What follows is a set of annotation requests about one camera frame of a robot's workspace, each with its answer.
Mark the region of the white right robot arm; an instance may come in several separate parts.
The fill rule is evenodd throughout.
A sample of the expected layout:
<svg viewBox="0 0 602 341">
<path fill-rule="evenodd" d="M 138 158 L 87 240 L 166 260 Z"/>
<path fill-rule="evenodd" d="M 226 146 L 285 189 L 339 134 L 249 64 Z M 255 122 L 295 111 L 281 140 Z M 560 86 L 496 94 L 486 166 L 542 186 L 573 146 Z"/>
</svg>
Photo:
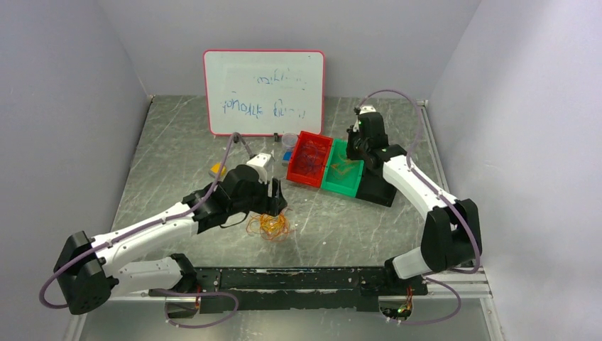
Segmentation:
<svg viewBox="0 0 602 341">
<path fill-rule="evenodd" d="M 443 190 L 404 148 L 390 144 L 383 116 L 373 107 L 356 109 L 356 122 L 347 133 L 347 158 L 363 161 L 357 198 L 391 206 L 395 194 L 401 193 L 425 221 L 420 245 L 385 262 L 385 289 L 402 293 L 412 277 L 454 270 L 468 261 L 479 267 L 482 244 L 476 203 Z"/>
</svg>

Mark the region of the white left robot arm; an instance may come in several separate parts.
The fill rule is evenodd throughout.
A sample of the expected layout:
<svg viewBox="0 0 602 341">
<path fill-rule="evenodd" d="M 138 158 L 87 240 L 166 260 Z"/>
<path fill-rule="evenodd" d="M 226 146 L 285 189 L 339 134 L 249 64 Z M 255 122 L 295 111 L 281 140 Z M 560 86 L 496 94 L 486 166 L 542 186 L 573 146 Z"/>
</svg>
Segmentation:
<svg viewBox="0 0 602 341">
<path fill-rule="evenodd" d="M 263 180 L 258 170 L 239 165 L 225 178 L 196 190 L 154 217 L 116 232 L 88 237 L 72 234 L 53 270 L 73 315 L 88 313 L 110 297 L 134 291 L 168 290 L 185 296 L 198 287 L 197 272 L 183 254 L 158 261 L 140 257 L 162 244 L 226 227 L 234 215 L 278 216 L 288 203 L 278 179 Z"/>
</svg>

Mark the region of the yellow grey block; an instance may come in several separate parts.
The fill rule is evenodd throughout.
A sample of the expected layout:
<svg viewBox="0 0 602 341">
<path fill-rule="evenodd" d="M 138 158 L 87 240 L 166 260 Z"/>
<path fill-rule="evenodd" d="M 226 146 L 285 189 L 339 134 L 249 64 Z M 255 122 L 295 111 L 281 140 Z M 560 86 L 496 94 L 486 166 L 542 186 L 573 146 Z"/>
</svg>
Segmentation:
<svg viewBox="0 0 602 341">
<path fill-rule="evenodd" d="M 227 173 L 227 167 L 220 163 L 215 163 L 209 170 L 208 174 L 213 178 L 223 178 Z"/>
</svg>

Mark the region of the green plastic bin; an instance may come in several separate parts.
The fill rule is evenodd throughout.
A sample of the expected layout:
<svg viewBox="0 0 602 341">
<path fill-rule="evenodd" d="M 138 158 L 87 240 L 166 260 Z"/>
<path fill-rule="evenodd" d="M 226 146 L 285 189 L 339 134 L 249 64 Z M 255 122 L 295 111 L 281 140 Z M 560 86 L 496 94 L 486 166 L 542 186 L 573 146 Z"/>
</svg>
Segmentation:
<svg viewBox="0 0 602 341">
<path fill-rule="evenodd" d="M 321 189 L 355 197 L 363 173 L 363 161 L 347 158 L 346 147 L 346 141 L 333 140 Z"/>
</svg>

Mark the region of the black plastic bin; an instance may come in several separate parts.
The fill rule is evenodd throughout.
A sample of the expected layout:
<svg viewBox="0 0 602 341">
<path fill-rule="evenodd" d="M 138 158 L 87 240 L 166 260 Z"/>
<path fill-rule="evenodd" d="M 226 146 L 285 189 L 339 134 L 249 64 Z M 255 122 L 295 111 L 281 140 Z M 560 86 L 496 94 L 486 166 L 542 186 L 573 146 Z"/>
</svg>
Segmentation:
<svg viewBox="0 0 602 341">
<path fill-rule="evenodd" d="M 391 207 L 397 189 L 379 175 L 364 168 L 355 198 L 384 207 Z"/>
</svg>

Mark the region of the blue grey block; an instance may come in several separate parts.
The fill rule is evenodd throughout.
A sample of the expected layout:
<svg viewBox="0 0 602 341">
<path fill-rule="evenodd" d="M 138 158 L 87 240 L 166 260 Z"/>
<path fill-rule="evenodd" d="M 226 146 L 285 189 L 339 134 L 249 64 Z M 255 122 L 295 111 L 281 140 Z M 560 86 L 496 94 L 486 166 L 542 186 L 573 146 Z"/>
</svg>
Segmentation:
<svg viewBox="0 0 602 341">
<path fill-rule="evenodd" d="M 292 158 L 292 151 L 286 151 L 283 154 L 283 158 L 282 158 L 282 164 L 284 166 L 288 166 L 290 164 L 290 160 Z"/>
</svg>

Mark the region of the red plastic bin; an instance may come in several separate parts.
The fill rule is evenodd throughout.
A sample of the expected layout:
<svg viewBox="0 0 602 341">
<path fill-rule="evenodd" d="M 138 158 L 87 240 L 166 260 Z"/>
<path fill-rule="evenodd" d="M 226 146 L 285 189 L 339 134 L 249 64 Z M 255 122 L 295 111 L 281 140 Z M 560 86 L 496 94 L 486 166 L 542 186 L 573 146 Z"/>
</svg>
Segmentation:
<svg viewBox="0 0 602 341">
<path fill-rule="evenodd" d="M 301 131 L 286 178 L 294 183 L 320 188 L 333 138 Z"/>
</svg>

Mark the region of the clear plastic cup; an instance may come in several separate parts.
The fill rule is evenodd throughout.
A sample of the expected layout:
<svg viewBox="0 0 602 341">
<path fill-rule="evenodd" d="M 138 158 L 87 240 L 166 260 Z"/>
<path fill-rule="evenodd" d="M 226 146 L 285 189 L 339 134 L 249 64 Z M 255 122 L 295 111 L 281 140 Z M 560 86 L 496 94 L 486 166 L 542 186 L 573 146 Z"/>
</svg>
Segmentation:
<svg viewBox="0 0 602 341">
<path fill-rule="evenodd" d="M 293 151 L 297 145 L 299 136 L 294 133 L 284 133 L 280 137 L 281 144 L 284 151 Z"/>
</svg>

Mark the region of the pink framed whiteboard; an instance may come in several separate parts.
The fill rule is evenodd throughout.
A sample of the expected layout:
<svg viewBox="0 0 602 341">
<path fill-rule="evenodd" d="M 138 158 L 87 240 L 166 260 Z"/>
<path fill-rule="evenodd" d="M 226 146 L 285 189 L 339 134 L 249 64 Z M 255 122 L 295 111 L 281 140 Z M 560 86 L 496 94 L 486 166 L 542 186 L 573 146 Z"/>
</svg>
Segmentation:
<svg viewBox="0 0 602 341">
<path fill-rule="evenodd" d="M 204 52 L 203 67 L 213 135 L 322 133 L 323 52 L 213 49 Z"/>
</svg>

